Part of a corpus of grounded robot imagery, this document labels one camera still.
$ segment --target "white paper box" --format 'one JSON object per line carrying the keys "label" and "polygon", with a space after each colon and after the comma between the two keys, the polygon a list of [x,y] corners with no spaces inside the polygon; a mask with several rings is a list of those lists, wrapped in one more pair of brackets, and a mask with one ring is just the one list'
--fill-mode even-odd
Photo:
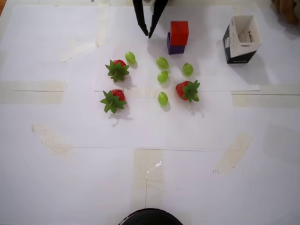
{"label": "white paper box", "polygon": [[234,16],[223,37],[227,63],[248,63],[262,38],[252,15]]}

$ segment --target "masking tape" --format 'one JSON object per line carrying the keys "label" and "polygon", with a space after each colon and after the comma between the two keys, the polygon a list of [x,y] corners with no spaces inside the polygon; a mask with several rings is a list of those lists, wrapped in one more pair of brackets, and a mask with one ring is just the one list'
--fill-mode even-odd
{"label": "masking tape", "polygon": [[131,211],[146,208],[147,150],[134,149],[134,177],[131,189]]}
{"label": "masking tape", "polygon": [[108,17],[108,5],[99,6],[98,12],[98,31],[95,41],[87,43],[78,43],[72,47],[69,52],[62,53],[60,55],[60,61],[66,62],[91,48],[99,47],[106,44],[107,35],[107,17]]}
{"label": "masking tape", "polygon": [[219,160],[213,172],[227,173],[239,162],[253,138],[247,134],[240,134],[228,147],[225,154]]}
{"label": "masking tape", "polygon": [[56,155],[63,156],[70,162],[73,153],[72,150],[47,125],[33,124],[31,130],[39,137],[46,148],[51,149]]}
{"label": "masking tape", "polygon": [[1,91],[0,104],[4,105],[59,105],[63,92]]}
{"label": "masking tape", "polygon": [[161,207],[164,183],[162,150],[134,150],[133,182],[132,211]]}
{"label": "masking tape", "polygon": [[261,85],[260,90],[232,91],[233,95],[300,95],[300,85]]}
{"label": "masking tape", "polygon": [[236,107],[300,108],[300,96],[232,94],[232,105]]}
{"label": "masking tape", "polygon": [[146,208],[161,209],[164,186],[162,150],[147,150]]}
{"label": "masking tape", "polygon": [[0,91],[64,91],[66,84],[61,81],[0,81]]}

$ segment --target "white table surface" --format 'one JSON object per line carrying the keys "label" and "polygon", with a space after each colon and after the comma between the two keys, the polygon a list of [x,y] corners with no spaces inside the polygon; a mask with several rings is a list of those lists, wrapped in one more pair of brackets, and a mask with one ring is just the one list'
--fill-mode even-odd
{"label": "white table surface", "polygon": [[[12,6],[19,3],[38,4],[8,1],[0,19],[2,30]],[[247,11],[252,2],[205,4],[232,4],[238,11]],[[105,120],[108,116],[99,103],[102,93],[93,91],[95,77],[76,66],[82,59],[84,54],[69,61],[74,73],[59,97],[22,92],[0,105],[0,224],[116,225],[145,207],[166,210],[184,225],[299,224],[300,84],[235,92],[232,101],[211,104],[203,113],[204,120],[212,118],[209,122],[214,126],[218,126],[214,117],[223,121],[219,115],[228,114],[227,123],[214,131],[226,136],[223,148],[105,148],[97,142],[97,134],[101,140],[99,127],[126,128],[130,120]],[[136,118],[132,107],[130,111]],[[252,137],[245,153],[229,172],[216,172],[239,134]],[[63,149],[56,148],[53,137]]]}

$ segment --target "stacked blocks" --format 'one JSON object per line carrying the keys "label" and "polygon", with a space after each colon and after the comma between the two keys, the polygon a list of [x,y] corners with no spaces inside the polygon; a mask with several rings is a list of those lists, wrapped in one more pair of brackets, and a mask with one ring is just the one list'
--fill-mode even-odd
{"label": "stacked blocks", "polygon": [[188,43],[188,22],[171,21],[171,31],[168,33],[167,46],[169,55],[184,53]]}

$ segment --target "black round object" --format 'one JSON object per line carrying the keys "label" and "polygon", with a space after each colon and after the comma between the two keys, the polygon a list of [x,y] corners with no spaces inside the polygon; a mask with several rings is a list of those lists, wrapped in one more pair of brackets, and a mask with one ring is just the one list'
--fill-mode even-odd
{"label": "black round object", "polygon": [[182,223],[168,212],[143,209],[130,214],[119,225],[182,225]]}

